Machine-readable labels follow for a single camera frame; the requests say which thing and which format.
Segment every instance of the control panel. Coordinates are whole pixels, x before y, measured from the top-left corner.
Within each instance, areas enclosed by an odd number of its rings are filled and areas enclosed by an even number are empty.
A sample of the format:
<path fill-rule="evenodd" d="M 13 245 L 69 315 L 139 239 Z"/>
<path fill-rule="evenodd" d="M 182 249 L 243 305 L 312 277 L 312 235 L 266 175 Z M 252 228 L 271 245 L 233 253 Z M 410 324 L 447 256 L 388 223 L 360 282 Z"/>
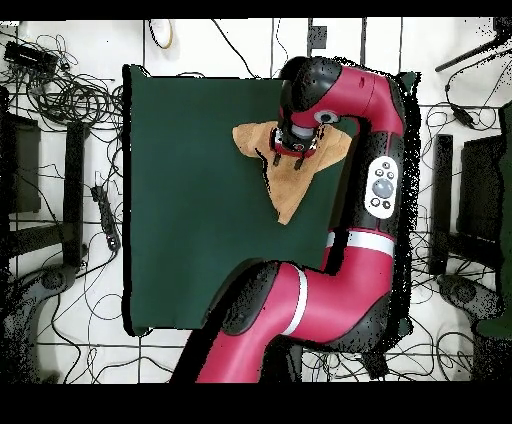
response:
<path fill-rule="evenodd" d="M 380 156 L 370 164 L 364 207 L 374 217 L 386 219 L 393 215 L 397 181 L 398 166 L 389 156 Z"/>

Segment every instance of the green cloth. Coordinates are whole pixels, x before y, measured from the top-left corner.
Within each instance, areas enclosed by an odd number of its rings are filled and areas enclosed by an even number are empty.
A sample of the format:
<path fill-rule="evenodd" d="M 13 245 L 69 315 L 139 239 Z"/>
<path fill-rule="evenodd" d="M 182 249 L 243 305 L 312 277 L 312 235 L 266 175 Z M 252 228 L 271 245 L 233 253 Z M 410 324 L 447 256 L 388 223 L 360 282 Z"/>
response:
<path fill-rule="evenodd" d="M 131 78 L 133 328 L 200 328 L 249 258 L 319 267 L 343 162 L 315 175 L 284 226 L 262 162 L 232 137 L 237 125 L 277 118 L 281 81 L 150 78 L 136 66 Z M 355 131 L 350 120 L 337 127 Z"/>

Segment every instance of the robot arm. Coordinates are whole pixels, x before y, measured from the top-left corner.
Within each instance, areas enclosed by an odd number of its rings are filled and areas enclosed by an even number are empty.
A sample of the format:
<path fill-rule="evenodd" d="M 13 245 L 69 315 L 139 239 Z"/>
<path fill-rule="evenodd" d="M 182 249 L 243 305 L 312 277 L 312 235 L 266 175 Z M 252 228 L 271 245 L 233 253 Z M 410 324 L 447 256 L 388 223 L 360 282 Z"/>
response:
<path fill-rule="evenodd" d="M 314 154 L 324 123 L 352 116 L 370 124 L 357 145 L 343 231 L 337 231 L 346 239 L 329 234 L 324 266 L 333 244 L 345 246 L 342 258 L 332 275 L 277 261 L 254 266 L 202 360 L 197 382 L 257 382 L 265 348 L 278 335 L 319 350 L 367 352 L 386 327 L 404 153 L 398 87 L 325 58 L 292 59 L 281 77 L 278 128 L 270 140 L 274 166 L 287 154 L 298 157 L 300 167 Z"/>

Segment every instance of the tan cloth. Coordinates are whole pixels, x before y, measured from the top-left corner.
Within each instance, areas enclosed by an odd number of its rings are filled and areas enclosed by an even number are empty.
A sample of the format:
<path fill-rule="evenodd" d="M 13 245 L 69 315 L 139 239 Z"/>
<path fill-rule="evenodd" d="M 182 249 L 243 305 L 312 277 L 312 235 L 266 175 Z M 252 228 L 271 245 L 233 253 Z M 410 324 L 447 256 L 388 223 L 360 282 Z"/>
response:
<path fill-rule="evenodd" d="M 267 189 L 277 210 L 278 222 L 286 225 L 299 207 L 315 172 L 343 159 L 352 139 L 348 134 L 325 125 L 324 136 L 318 142 L 317 151 L 305 159 L 296 171 L 293 168 L 296 157 L 282 155 L 279 165 L 273 165 L 275 153 L 270 149 L 269 140 L 276 126 L 276 121 L 239 125 L 233 128 L 233 139 L 245 156 L 260 157 L 256 152 L 258 150 L 267 160 Z"/>

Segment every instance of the gray button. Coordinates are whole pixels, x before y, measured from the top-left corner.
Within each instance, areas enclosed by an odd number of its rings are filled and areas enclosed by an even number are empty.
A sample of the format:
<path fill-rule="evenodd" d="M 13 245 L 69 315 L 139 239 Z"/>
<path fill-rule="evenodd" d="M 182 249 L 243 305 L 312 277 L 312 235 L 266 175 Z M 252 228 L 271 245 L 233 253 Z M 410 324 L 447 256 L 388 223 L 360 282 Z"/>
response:
<path fill-rule="evenodd" d="M 393 184 L 384 178 L 379 178 L 373 183 L 372 191 L 382 199 L 388 199 L 393 194 Z"/>

